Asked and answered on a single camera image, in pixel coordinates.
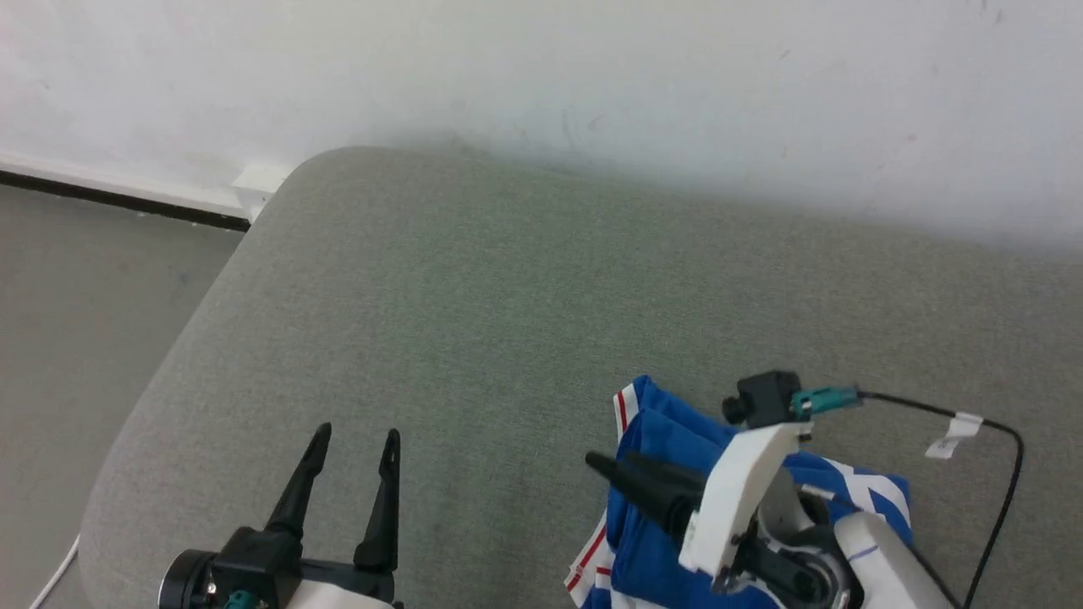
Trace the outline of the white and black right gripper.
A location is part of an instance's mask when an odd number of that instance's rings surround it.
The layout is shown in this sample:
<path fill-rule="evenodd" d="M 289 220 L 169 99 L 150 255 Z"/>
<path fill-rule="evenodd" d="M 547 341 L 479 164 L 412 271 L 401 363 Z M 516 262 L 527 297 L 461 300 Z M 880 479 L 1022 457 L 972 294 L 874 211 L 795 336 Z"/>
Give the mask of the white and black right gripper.
<path fill-rule="evenodd" d="M 712 578 L 712 593 L 754 587 L 778 608 L 854 608 L 854 571 L 828 524 L 827 503 L 803 492 L 784 467 L 809 428 L 782 423 L 739 432 L 707 480 L 637 451 L 625 459 L 588 452 L 585 463 L 673 542 L 682 541 L 679 563 Z"/>

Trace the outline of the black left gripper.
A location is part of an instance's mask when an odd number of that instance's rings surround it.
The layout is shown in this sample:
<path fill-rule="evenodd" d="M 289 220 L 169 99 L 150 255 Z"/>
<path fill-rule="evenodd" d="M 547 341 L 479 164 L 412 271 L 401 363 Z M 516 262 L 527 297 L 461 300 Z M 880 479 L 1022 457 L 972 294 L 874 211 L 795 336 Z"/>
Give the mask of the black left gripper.
<path fill-rule="evenodd" d="M 303 557 L 303 524 L 332 424 L 322 423 L 266 528 L 242 527 L 221 550 L 183 550 L 160 583 L 162 608 L 395 608 L 401 435 L 388 432 L 365 536 L 352 562 Z"/>

